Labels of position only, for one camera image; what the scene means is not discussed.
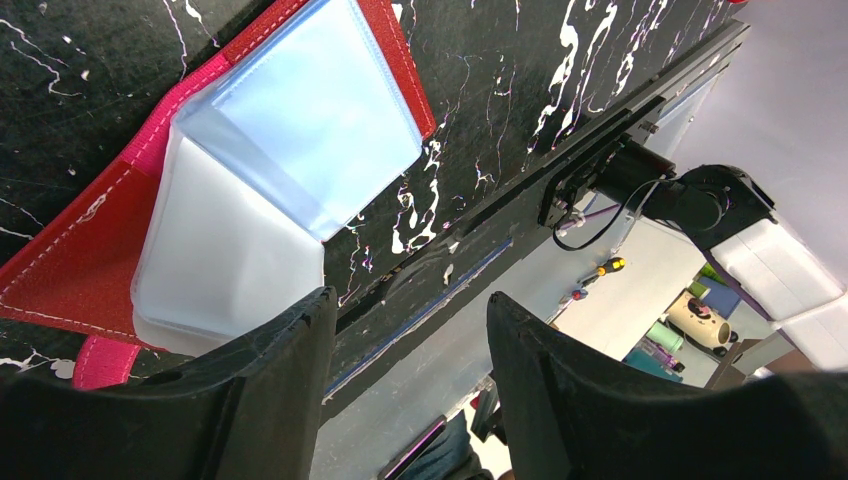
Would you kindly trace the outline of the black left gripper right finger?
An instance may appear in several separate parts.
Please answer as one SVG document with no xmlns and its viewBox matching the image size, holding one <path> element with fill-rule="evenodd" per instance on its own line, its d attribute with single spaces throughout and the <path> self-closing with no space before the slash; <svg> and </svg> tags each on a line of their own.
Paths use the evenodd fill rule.
<svg viewBox="0 0 848 480">
<path fill-rule="evenodd" d="M 773 375 L 713 391 L 639 371 L 508 295 L 486 313 L 519 479 L 843 479 L 847 377 Z"/>
</svg>

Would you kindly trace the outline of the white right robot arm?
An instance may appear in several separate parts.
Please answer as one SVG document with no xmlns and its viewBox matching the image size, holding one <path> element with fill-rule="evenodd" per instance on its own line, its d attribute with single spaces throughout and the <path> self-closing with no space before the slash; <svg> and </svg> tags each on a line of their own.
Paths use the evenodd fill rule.
<svg viewBox="0 0 848 480">
<path fill-rule="evenodd" d="M 846 283 L 798 238 L 744 171 L 694 168 L 661 182 L 643 213 L 677 227 L 813 365 L 846 371 Z"/>
</svg>

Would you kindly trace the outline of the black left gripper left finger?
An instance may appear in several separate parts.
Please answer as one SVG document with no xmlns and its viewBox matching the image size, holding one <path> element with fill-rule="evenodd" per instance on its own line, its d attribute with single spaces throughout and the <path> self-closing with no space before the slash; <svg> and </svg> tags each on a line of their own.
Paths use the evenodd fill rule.
<svg viewBox="0 0 848 480">
<path fill-rule="evenodd" d="M 334 349 L 322 287 L 260 327 L 140 384 L 1 384 L 5 479 L 305 479 Z"/>
</svg>

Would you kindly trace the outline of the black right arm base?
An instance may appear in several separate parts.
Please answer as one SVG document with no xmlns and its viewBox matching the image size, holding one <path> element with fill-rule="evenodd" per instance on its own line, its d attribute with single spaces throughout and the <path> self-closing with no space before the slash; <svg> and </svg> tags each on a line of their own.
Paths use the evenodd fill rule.
<svg viewBox="0 0 848 480">
<path fill-rule="evenodd" d="M 538 223 L 552 228 L 565 215 L 574 212 L 587 193 L 601 193 L 620 203 L 642 183 L 674 176 L 673 162 L 628 134 L 614 140 L 597 141 L 546 183 Z"/>
</svg>

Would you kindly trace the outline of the red card holder wallet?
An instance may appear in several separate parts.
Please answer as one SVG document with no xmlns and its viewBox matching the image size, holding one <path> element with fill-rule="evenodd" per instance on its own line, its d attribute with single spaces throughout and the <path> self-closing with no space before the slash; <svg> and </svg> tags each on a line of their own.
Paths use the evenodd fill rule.
<svg viewBox="0 0 848 480">
<path fill-rule="evenodd" d="M 206 354 L 321 287 L 434 129 L 389 2 L 277 1 L 2 268 L 1 314 L 85 334 L 83 389 L 143 347 Z"/>
</svg>

